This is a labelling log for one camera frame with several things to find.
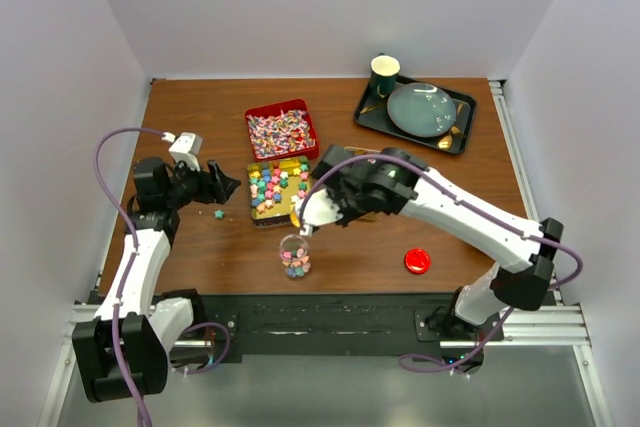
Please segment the tin of star candies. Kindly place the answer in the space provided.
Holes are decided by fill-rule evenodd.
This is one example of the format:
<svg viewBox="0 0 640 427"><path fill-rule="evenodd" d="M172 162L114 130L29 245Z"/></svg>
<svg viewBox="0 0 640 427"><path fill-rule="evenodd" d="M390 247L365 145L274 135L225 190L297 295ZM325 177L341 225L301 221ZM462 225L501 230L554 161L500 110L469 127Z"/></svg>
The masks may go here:
<svg viewBox="0 0 640 427"><path fill-rule="evenodd" d="M249 181L250 217L256 227L290 223L290 213L312 187L311 165L305 156L251 163Z"/></svg>

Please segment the yellow plastic scoop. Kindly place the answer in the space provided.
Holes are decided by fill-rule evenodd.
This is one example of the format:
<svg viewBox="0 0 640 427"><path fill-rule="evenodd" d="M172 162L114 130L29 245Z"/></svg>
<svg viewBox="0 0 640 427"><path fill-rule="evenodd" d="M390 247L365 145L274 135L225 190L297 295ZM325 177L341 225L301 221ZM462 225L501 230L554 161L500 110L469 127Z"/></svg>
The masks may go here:
<svg viewBox="0 0 640 427"><path fill-rule="evenodd" d="M297 196L292 196L291 197L289 218L290 218L291 224L296 228L300 227L300 220L299 220L298 215L296 213L296 206L297 206L298 201L299 201L299 198Z"/></svg>

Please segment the red tin swirl lollipops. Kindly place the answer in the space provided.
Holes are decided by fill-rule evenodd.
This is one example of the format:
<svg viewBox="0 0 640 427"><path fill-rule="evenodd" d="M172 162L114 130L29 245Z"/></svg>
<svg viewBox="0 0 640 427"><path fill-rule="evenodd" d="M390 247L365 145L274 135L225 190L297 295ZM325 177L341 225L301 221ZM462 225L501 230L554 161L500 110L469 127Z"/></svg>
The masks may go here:
<svg viewBox="0 0 640 427"><path fill-rule="evenodd" d="M245 123L256 161L295 156L315 159L319 155L318 135L302 99L249 109Z"/></svg>

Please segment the clear plastic jar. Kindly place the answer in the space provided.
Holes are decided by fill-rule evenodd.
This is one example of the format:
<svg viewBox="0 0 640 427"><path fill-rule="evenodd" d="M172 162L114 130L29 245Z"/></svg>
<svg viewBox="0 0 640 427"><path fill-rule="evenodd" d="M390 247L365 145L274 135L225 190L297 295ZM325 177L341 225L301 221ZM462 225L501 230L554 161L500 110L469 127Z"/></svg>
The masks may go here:
<svg viewBox="0 0 640 427"><path fill-rule="evenodd" d="M279 244L284 273L292 280L304 278L311 270L309 244L304 237L287 235Z"/></svg>

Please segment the gold tin of lollipops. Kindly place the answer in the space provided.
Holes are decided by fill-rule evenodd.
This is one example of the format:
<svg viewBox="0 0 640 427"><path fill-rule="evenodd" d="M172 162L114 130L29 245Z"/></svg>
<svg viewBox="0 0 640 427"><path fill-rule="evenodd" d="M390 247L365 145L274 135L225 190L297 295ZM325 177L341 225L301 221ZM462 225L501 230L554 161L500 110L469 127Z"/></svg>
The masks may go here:
<svg viewBox="0 0 640 427"><path fill-rule="evenodd" d="M355 147L355 146L347 146L345 148L346 151L352 153L353 155L368 155L368 154L379 154L379 150L375 149L367 149L363 147ZM360 222L375 222L377 220L377 214L375 212L369 212L359 218Z"/></svg>

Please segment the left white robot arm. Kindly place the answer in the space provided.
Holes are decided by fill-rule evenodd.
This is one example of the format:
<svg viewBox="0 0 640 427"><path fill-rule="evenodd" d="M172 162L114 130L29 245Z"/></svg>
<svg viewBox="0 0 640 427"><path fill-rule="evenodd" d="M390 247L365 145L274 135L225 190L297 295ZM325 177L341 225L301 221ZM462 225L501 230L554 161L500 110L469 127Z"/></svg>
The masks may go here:
<svg viewBox="0 0 640 427"><path fill-rule="evenodd" d="M85 394L91 402L130 396L115 353L122 352L141 395L161 392L169 353L180 336L200 337L207 315L194 289L171 291L152 303L159 273L176 237L179 211L192 203L224 204L240 186L210 160L204 170L160 157L133 167L135 193L126 204L123 255L116 276L92 320L76 325L72 343Z"/></svg>

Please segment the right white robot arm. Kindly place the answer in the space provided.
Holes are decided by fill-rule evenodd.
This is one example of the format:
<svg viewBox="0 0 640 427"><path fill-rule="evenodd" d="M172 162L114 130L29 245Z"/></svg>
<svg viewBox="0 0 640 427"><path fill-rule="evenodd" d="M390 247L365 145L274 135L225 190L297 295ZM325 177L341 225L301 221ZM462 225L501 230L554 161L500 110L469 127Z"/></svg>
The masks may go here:
<svg viewBox="0 0 640 427"><path fill-rule="evenodd" d="M434 225L493 260L483 276L456 292L445 316L452 337L469 339L505 307L536 311L543 304L564 231L558 220L512 215L396 148L356 155L333 144L311 177L312 190L294 207L304 234L327 224L347 226L368 213L403 215Z"/></svg>

